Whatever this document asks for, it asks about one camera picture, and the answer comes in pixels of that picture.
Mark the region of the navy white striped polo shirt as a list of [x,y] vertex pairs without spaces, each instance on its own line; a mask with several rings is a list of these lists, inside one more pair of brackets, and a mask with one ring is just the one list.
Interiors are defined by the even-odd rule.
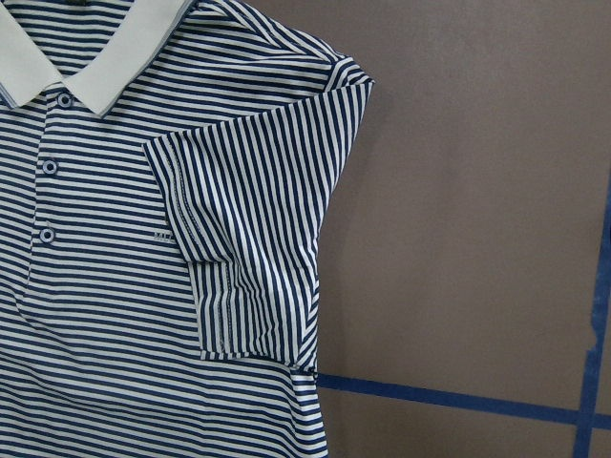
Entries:
[[373,79],[241,1],[1,5],[1,453],[325,457],[318,240]]

